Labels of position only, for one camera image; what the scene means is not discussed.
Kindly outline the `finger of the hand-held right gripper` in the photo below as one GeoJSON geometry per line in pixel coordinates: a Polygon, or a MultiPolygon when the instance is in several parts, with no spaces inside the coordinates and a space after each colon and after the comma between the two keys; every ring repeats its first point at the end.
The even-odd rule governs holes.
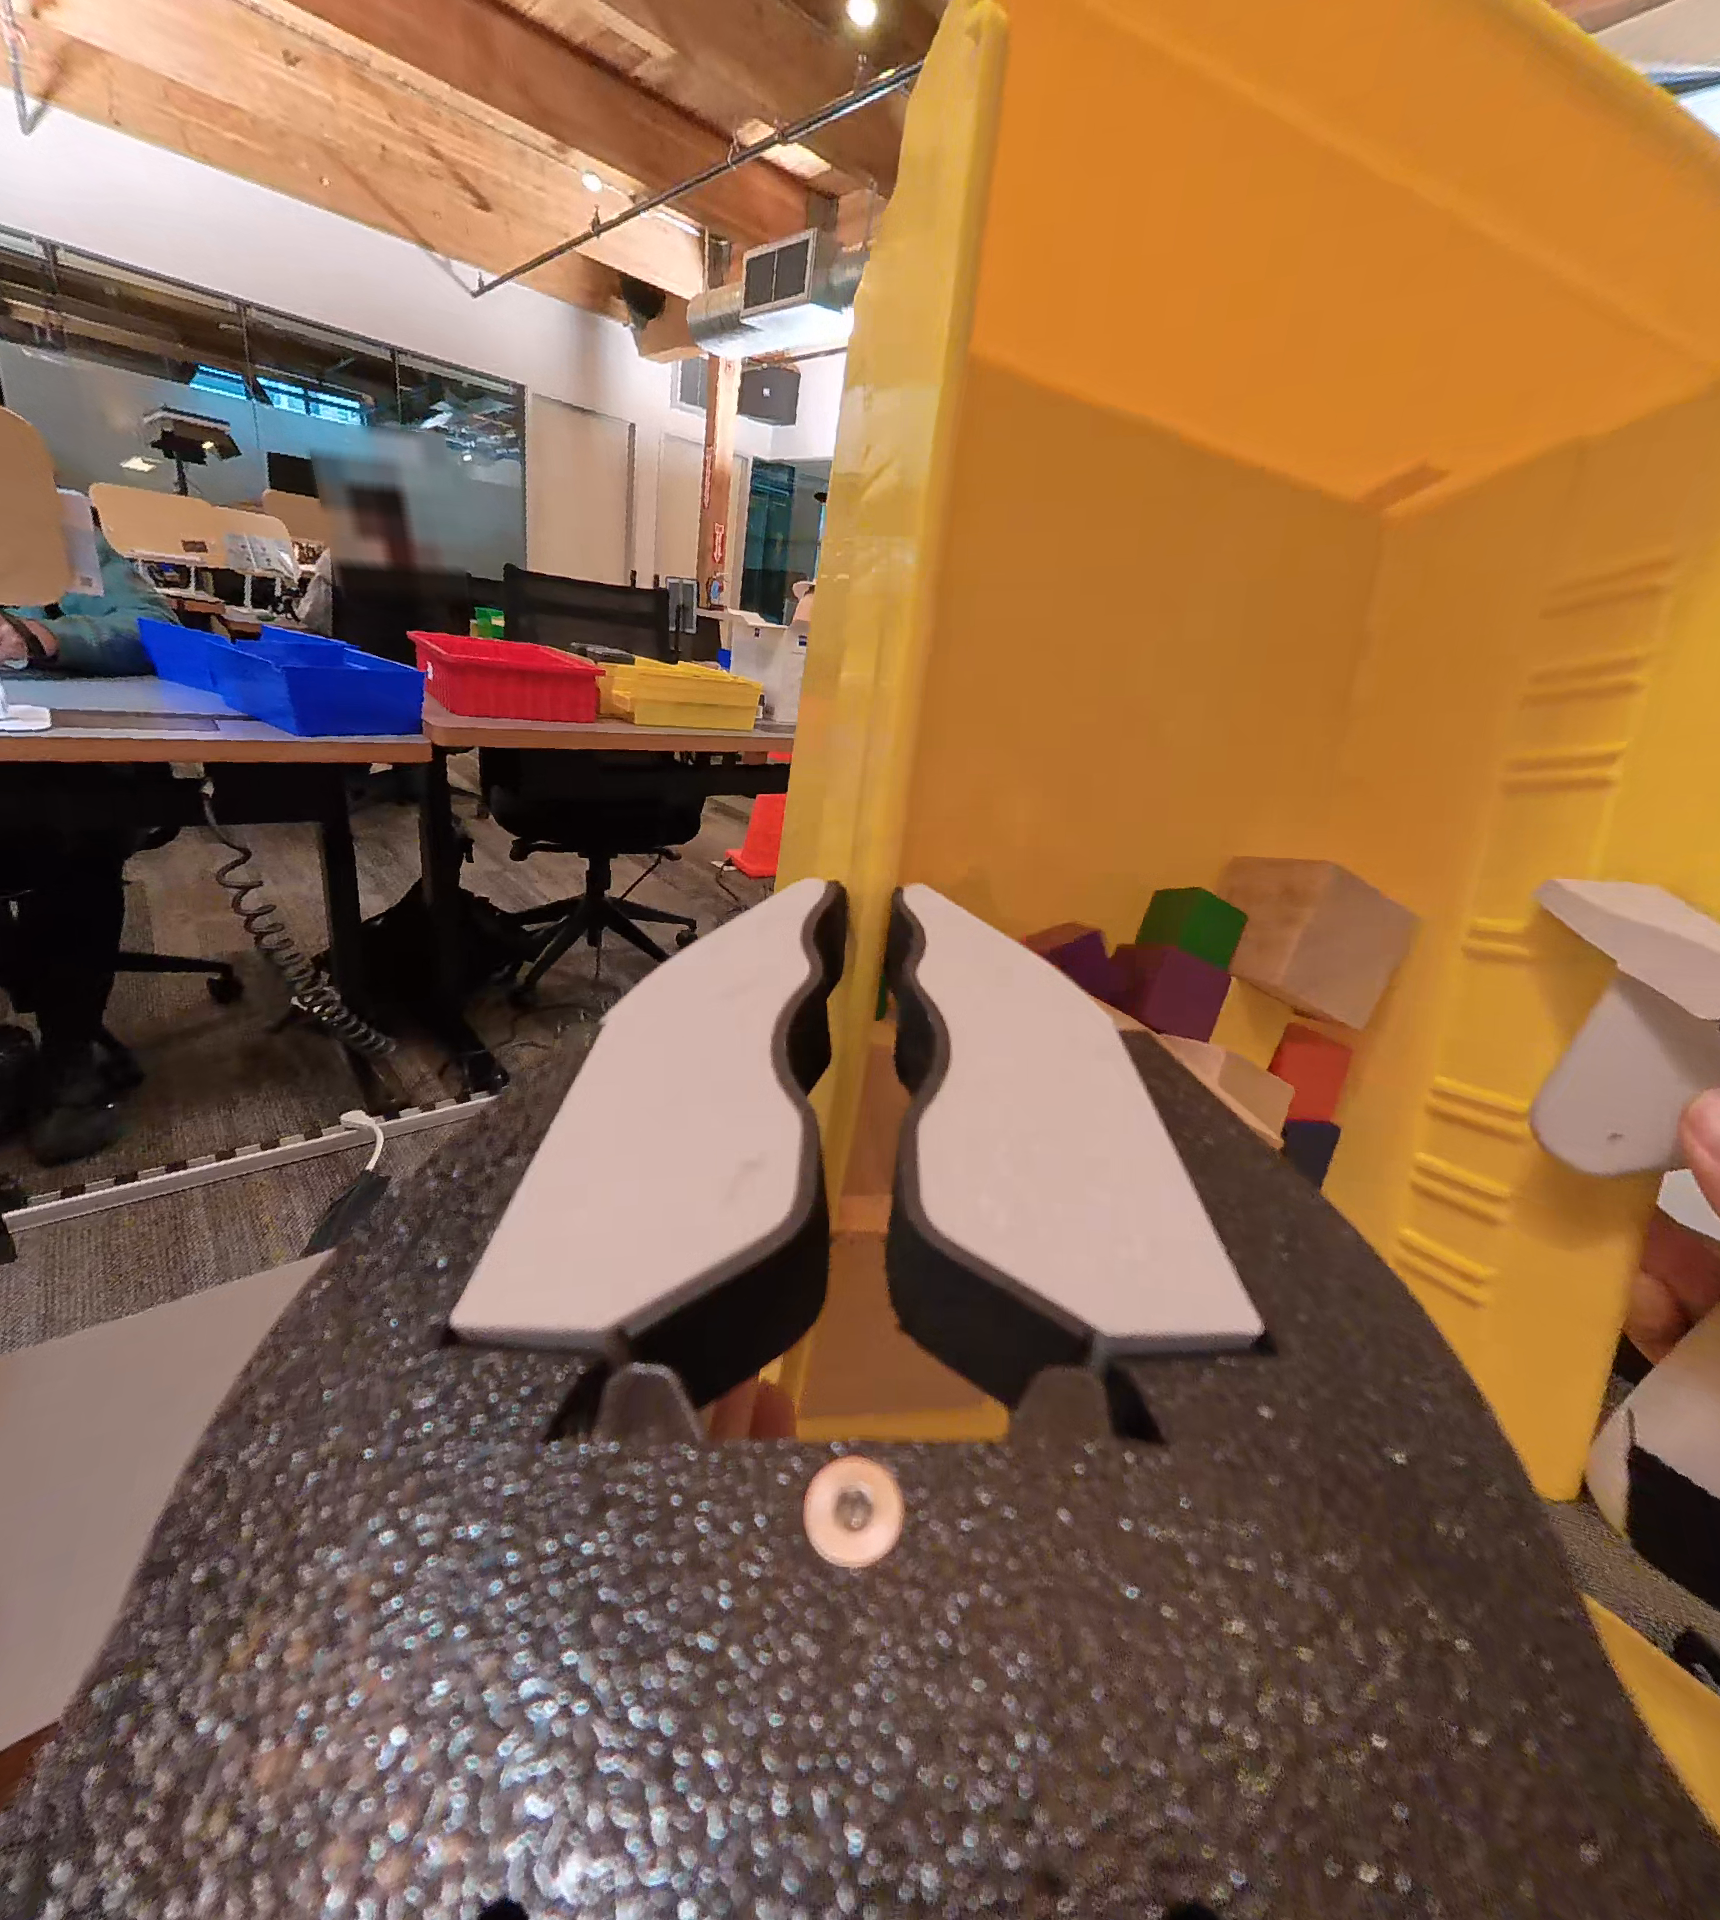
{"type": "Polygon", "coordinates": [[[1633,878],[1549,878],[1535,898],[1613,963],[1531,1106],[1541,1146],[1606,1181],[1688,1166],[1682,1108],[1720,1089],[1720,926],[1633,878]]]}

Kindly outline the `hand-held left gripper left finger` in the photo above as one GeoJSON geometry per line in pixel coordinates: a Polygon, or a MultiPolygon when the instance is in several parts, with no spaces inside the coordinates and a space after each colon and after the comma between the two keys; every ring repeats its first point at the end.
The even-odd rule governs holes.
{"type": "Polygon", "coordinates": [[[798,878],[610,1006],[449,1333],[662,1366],[694,1407],[812,1333],[830,1212],[812,1106],[848,893],[798,878]]]}

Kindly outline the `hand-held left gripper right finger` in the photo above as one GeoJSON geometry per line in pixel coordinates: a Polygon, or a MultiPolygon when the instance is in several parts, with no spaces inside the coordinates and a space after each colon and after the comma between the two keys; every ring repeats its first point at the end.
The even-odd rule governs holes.
{"type": "Polygon", "coordinates": [[[1262,1346],[1262,1317],[1120,1029],[929,883],[891,912],[901,1333],[1016,1411],[1051,1369],[1262,1346]]]}

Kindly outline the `pile of coloured wooden cubes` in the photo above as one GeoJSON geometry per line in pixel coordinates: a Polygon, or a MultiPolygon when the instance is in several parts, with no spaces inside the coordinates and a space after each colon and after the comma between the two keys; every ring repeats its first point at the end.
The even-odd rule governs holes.
{"type": "Polygon", "coordinates": [[[1134,940],[1086,919],[1020,940],[1321,1188],[1413,937],[1417,915],[1340,861],[1238,855],[1216,883],[1155,888],[1134,940]]]}

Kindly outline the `black office chair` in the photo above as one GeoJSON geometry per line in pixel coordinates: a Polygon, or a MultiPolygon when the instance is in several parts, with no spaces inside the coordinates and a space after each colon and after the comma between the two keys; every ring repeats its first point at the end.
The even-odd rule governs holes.
{"type": "MultiPolygon", "coordinates": [[[[585,582],[526,568],[506,568],[501,588],[506,637],[524,649],[594,659],[606,644],[633,665],[693,665],[666,588],[585,582]]],[[[648,963],[666,958],[656,926],[666,926],[679,949],[694,940],[694,919],[616,894],[612,861],[679,855],[706,830],[707,776],[725,769],[727,756],[694,754],[481,747],[481,802],[511,835],[511,857],[573,855],[585,861],[575,894],[511,915],[513,949],[526,958],[513,1003],[526,1003],[575,947],[603,953],[610,932],[648,963]]]]}

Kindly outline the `wooden desk with black legs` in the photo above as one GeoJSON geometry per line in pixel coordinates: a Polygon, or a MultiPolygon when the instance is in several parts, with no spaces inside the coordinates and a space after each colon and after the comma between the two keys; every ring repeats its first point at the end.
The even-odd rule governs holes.
{"type": "MultiPolygon", "coordinates": [[[[443,754],[443,763],[460,754],[481,747],[513,747],[513,754],[548,754],[548,747],[622,747],[622,754],[677,754],[677,756],[727,756],[725,771],[712,771],[712,798],[759,798],[759,794],[786,794],[790,779],[790,754],[794,754],[794,733],[790,727],[754,727],[754,733],[651,733],[616,719],[594,719],[594,723],[506,723],[506,719],[467,719],[443,710],[440,703],[426,707],[426,736],[443,754]]],[[[453,808],[453,835],[456,835],[456,855],[467,871],[467,835],[456,824],[453,808]]],[[[518,926],[511,926],[511,908],[493,908],[467,893],[467,878],[456,871],[456,908],[460,908],[460,966],[456,966],[456,991],[460,991],[460,1012],[469,1006],[472,991],[481,984],[493,984],[513,970],[513,977],[526,970],[526,958],[518,958],[513,937],[518,926]]]]}
{"type": "Polygon", "coordinates": [[[224,707],[215,696],[150,674],[43,677],[28,696],[9,696],[9,703],[45,710],[45,727],[0,727],[0,769],[39,769],[43,785],[53,785],[60,763],[173,769],[173,789],[135,789],[135,824],[203,824],[207,808],[193,794],[203,776],[220,779],[215,814],[224,824],[317,824],[331,977],[345,1012],[361,1018],[374,1018],[374,993],[361,947],[351,771],[374,763],[410,769],[426,843],[426,912],[433,919],[438,963],[433,977],[408,993],[417,1018],[438,1035],[469,1099],[493,1099],[506,1083],[506,1068],[460,1012],[460,855],[443,754],[428,736],[293,736],[224,707]]]}

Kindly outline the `stack of yellow plastic bins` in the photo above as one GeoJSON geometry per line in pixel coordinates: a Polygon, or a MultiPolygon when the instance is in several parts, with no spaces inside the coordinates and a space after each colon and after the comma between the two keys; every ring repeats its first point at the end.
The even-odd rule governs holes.
{"type": "Polygon", "coordinates": [[[606,662],[603,716],[651,733],[754,733],[764,685],[707,662],[606,662]]]}

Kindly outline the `red plastic bin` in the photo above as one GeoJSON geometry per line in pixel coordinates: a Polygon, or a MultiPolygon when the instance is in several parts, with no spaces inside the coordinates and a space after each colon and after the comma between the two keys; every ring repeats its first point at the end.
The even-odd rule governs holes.
{"type": "Polygon", "coordinates": [[[410,628],[428,699],[467,719],[594,723],[606,665],[537,643],[410,628]]]}

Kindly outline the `large blue plastic bin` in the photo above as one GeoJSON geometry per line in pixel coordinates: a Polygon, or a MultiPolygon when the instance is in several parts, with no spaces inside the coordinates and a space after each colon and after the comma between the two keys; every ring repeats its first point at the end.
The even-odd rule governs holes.
{"type": "Polygon", "coordinates": [[[417,736],[426,674],[331,637],[286,637],[207,649],[209,689],[239,716],[290,736],[417,736]]]}

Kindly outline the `small blue plastic bin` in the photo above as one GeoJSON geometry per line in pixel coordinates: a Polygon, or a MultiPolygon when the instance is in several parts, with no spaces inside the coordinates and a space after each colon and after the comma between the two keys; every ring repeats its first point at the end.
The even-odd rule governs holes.
{"type": "Polygon", "coordinates": [[[257,637],[225,637],[178,623],[168,617],[142,617],[135,633],[159,684],[178,684],[203,696],[224,696],[224,674],[231,668],[235,655],[257,649],[257,637]]]}

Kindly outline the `metal ventilation duct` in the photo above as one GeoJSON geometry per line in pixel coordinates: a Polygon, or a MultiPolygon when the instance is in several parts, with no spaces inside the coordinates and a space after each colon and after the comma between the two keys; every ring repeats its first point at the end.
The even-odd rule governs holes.
{"type": "Polygon", "coordinates": [[[855,330],[869,255],[836,231],[754,248],[742,280],[686,301],[686,333],[725,360],[838,354],[855,330]]]}

